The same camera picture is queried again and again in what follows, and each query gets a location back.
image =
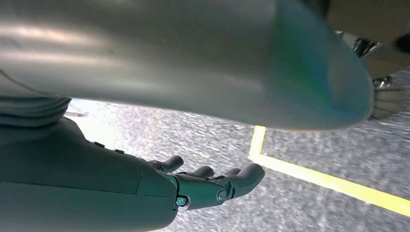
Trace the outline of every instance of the robotic finger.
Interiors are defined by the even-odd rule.
[[[171,157],[175,166],[181,163],[180,157]],[[158,165],[158,161],[149,161]],[[212,177],[214,171],[202,166],[194,172],[163,173],[177,187],[176,205],[185,210],[218,206],[225,201],[250,193],[263,179],[264,170],[258,164],[250,164],[243,170],[233,168],[223,175]]]
[[[157,160],[148,161],[148,163],[155,169],[162,172],[171,173],[176,171],[184,164],[184,160],[180,156],[172,156],[164,162]]]

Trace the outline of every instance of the gray pavement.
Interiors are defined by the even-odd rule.
[[[397,79],[410,86],[403,73]],[[242,167],[252,125],[170,110],[74,100],[114,129],[114,146],[147,160],[180,155],[181,170]],[[389,120],[325,133],[268,129],[262,154],[410,200],[410,106]],[[223,206],[179,212],[161,232],[408,232],[410,217],[266,169],[251,194]]]

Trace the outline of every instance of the metallic part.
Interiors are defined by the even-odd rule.
[[[380,47],[382,44],[369,41],[367,39],[358,38],[353,45],[353,51],[356,53],[358,57],[364,57],[369,52],[373,51],[374,49]]]
[[[327,21],[333,28],[383,44],[373,49],[364,46],[363,62],[371,78],[377,79],[410,65],[410,56],[397,48],[397,40],[410,31],[409,11],[410,1],[334,0]]]
[[[226,190],[221,188],[217,192],[217,202],[222,204],[226,198],[228,197],[228,194],[226,193]]]
[[[187,199],[185,197],[178,197],[176,199],[176,204],[178,206],[185,206],[187,204]]]
[[[389,44],[410,31],[410,1],[334,0],[327,21],[338,30]]]
[[[387,89],[392,84],[392,80],[393,78],[391,76],[381,77],[373,80],[373,86],[376,90]]]

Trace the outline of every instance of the chrome component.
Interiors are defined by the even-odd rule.
[[[391,76],[385,76],[378,78],[373,81],[373,86],[376,90],[383,90],[388,88],[392,84],[392,77]]]
[[[354,50],[354,46],[362,39],[349,32],[344,32],[343,40]],[[398,70],[405,69],[410,64],[410,56],[397,50],[396,45],[388,43],[376,43],[361,57],[362,62],[366,65],[370,77],[374,80],[379,77],[388,76]]]
[[[363,38],[358,38],[354,42],[352,49],[358,55],[358,57],[363,57],[380,46],[381,43],[369,41]]]
[[[223,203],[227,197],[228,197],[228,194],[226,193],[225,189],[221,188],[218,190],[217,192],[217,202],[218,203],[220,204]]]
[[[178,206],[185,206],[187,204],[187,199],[185,197],[178,197],[176,199],[176,204]]]

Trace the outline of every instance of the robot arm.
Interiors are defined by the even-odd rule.
[[[147,162],[106,149],[67,118],[42,127],[2,125],[0,137],[4,232],[160,229],[179,208],[220,205],[250,192],[264,176],[257,164],[215,178],[204,167],[171,174],[183,164],[180,157]]]

